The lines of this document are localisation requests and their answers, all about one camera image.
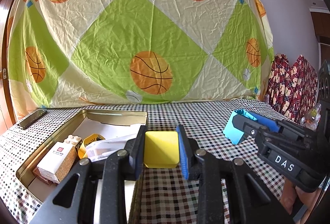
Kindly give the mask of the clear plastic bag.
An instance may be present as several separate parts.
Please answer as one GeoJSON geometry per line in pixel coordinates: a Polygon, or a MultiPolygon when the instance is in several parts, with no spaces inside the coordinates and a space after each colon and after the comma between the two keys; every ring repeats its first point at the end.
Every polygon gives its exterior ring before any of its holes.
{"type": "Polygon", "coordinates": [[[309,109],[300,119],[300,125],[315,131],[321,118],[321,104],[317,103],[313,108],[309,109]]]}

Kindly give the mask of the white usb charger plug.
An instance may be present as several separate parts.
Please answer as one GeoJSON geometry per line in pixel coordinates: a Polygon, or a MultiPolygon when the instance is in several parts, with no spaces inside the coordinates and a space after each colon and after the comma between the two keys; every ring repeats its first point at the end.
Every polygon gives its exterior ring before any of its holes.
{"type": "Polygon", "coordinates": [[[123,149],[129,140],[133,140],[135,138],[135,136],[126,136],[92,142],[86,147],[87,157],[91,160],[91,162],[104,160],[114,152],[123,149]]]}

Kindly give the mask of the red floral cushion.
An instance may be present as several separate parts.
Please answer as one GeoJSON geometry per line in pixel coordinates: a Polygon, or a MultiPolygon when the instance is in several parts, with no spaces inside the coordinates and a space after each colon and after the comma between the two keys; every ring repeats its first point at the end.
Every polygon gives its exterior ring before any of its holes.
{"type": "Polygon", "coordinates": [[[275,111],[298,123],[316,104],[317,89],[317,72],[304,56],[292,65],[286,55],[275,56],[265,95],[275,111]]]}

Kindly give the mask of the white paper tray liner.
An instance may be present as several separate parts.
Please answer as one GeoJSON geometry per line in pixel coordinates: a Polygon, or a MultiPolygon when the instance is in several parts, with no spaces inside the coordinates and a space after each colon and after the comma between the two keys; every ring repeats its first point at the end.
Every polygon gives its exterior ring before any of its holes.
{"type": "Polygon", "coordinates": [[[92,162],[105,160],[135,139],[140,126],[140,123],[111,125],[85,119],[76,128],[64,130],[29,163],[28,171],[33,179],[28,182],[27,189],[43,202],[77,161],[84,158],[92,162]]]}

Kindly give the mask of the basketball pattern bed sheet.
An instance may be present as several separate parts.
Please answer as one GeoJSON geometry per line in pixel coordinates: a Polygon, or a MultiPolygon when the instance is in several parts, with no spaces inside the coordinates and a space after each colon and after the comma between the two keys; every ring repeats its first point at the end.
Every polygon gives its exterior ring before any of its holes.
{"type": "Polygon", "coordinates": [[[274,59],[260,0],[15,0],[13,110],[263,99],[274,59]]]}

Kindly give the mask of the blue bear toy brick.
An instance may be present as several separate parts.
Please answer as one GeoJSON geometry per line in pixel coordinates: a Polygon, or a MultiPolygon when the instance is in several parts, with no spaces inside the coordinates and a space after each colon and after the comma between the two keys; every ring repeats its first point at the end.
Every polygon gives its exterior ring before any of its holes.
{"type": "Polygon", "coordinates": [[[243,125],[246,120],[257,122],[257,118],[244,109],[235,110],[230,115],[223,133],[232,144],[238,145],[246,139],[243,132],[243,125]]]}

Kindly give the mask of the small white card box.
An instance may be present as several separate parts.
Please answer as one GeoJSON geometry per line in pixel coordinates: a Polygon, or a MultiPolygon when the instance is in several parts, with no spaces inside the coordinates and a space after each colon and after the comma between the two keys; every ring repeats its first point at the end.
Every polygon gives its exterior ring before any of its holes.
{"type": "Polygon", "coordinates": [[[42,177],[59,184],[69,173],[76,157],[73,145],[57,142],[41,159],[37,168],[42,177]]]}

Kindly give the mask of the brown framed picture box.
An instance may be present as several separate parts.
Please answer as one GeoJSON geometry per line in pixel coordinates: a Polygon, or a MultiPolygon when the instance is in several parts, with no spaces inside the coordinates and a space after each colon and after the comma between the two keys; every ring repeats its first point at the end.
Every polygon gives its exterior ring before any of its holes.
{"type": "Polygon", "coordinates": [[[42,181],[44,181],[46,184],[59,184],[59,181],[56,177],[55,174],[49,172],[49,171],[45,171],[45,170],[39,170],[38,167],[35,167],[32,171],[32,173],[34,174],[34,176],[38,177],[39,179],[41,179],[42,181]]]}

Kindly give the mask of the black smartphone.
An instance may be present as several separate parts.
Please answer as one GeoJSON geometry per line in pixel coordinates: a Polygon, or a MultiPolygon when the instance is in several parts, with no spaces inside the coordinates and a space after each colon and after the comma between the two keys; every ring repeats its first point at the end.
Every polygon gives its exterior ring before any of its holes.
{"type": "Polygon", "coordinates": [[[46,115],[47,113],[48,113],[47,110],[37,109],[34,112],[32,112],[30,115],[28,115],[26,118],[24,118],[23,120],[21,120],[17,124],[17,126],[20,129],[25,130],[25,129],[29,128],[33,123],[35,123],[38,119],[40,119],[44,115],[46,115]]]}

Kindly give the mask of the gold metal tin tray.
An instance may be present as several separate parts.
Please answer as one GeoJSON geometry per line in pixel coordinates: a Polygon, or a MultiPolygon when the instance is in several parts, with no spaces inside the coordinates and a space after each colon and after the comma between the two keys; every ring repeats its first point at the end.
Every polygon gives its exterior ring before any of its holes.
{"type": "Polygon", "coordinates": [[[32,171],[55,143],[63,142],[69,135],[85,139],[93,133],[102,135],[106,140],[126,136],[136,137],[140,126],[146,125],[147,121],[147,112],[84,109],[51,131],[50,136],[16,171],[16,177],[27,193],[37,202],[42,203],[55,189],[55,184],[46,184],[34,176],[32,171]]]}

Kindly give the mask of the white toy brick with face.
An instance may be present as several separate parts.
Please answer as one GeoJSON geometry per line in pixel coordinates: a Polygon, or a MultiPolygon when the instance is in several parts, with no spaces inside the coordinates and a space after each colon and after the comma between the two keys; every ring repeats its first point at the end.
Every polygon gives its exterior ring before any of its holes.
{"type": "Polygon", "coordinates": [[[78,152],[79,148],[82,145],[82,139],[79,136],[69,135],[63,141],[63,143],[72,145],[75,148],[76,152],[78,152]]]}

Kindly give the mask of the brown wooden door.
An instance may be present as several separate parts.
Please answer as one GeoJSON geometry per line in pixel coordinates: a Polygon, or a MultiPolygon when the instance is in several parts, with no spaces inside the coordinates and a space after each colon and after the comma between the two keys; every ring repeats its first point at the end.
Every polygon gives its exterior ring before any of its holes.
{"type": "Polygon", "coordinates": [[[13,112],[8,80],[8,41],[13,18],[10,12],[14,0],[1,0],[1,134],[4,134],[16,123],[13,112]]]}

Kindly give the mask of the checkered tablecloth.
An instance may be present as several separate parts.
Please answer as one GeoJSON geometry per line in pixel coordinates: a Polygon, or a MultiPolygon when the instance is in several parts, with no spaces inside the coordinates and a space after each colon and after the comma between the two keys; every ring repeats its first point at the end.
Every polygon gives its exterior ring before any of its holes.
{"type": "MultiPolygon", "coordinates": [[[[269,118],[283,119],[271,106],[252,99],[230,101],[167,103],[150,105],[112,105],[112,110],[144,111],[148,128],[171,131],[183,125],[188,137],[199,147],[220,159],[242,158],[264,181],[277,198],[281,197],[284,178],[257,157],[252,139],[234,146],[223,129],[234,110],[245,109],[269,118]]],[[[11,127],[1,136],[1,200],[18,223],[29,223],[40,207],[16,178],[24,161],[61,125],[80,112],[79,108],[49,109],[48,113],[26,130],[11,127]]],[[[141,197],[140,223],[195,223],[198,183],[188,182],[180,169],[147,169],[141,197]]]]}

